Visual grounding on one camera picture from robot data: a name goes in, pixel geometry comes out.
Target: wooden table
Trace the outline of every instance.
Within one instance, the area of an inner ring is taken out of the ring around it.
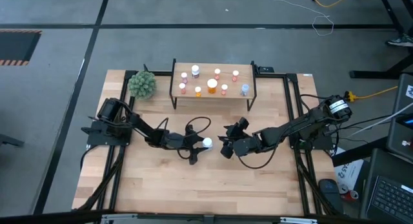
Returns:
[[[98,109],[109,97],[119,97],[124,70],[109,70],[103,85]],[[298,74],[300,92],[316,95],[311,75]],[[200,134],[211,137],[214,148],[203,152],[195,165],[179,158],[176,151],[149,147],[143,137],[134,132],[126,148],[116,201],[118,212],[151,212],[169,214],[248,214],[303,215],[294,153],[288,139],[278,146],[273,160],[260,170],[250,170],[238,160],[224,158],[219,151],[218,135],[224,135],[224,125],[234,124],[241,116],[249,120],[246,132],[276,127],[288,121],[282,79],[257,78],[256,106],[250,112],[239,108],[242,100],[181,98],[178,108],[170,106],[169,76],[157,76],[157,92],[148,101],[136,101],[134,111],[153,127],[169,117],[168,129],[184,132],[185,123],[196,116],[208,116],[211,126]],[[294,90],[290,85],[291,96]],[[317,99],[304,97],[314,107]],[[194,122],[199,130],[206,121]],[[108,147],[97,147],[85,157],[73,208],[81,206],[101,182]],[[264,163],[270,153],[250,154],[244,161],[251,166]],[[312,152],[317,180],[335,179],[332,161],[323,151]],[[104,208],[108,207],[111,185],[108,186]],[[307,185],[310,210],[314,211],[312,193]]]
[[[199,66],[199,77],[192,77],[192,66]],[[233,64],[218,64],[218,63],[176,63],[172,67],[172,78],[170,87],[170,97],[172,105],[176,108],[177,98],[193,98],[197,100],[208,99],[243,99],[247,100],[247,110],[249,111],[254,104],[256,94],[256,79],[254,74],[254,62],[250,65],[233,65]],[[217,80],[217,92],[214,94],[208,93],[207,81],[215,76],[215,69],[220,69],[221,73]],[[232,81],[232,72],[237,70],[239,75],[237,81]],[[182,83],[181,74],[188,74],[188,83],[185,86],[186,93],[182,94],[179,84]],[[221,95],[221,85],[228,85],[227,94]],[[242,85],[249,85],[250,90],[247,96],[241,95]],[[201,97],[196,97],[195,87],[201,87]]]

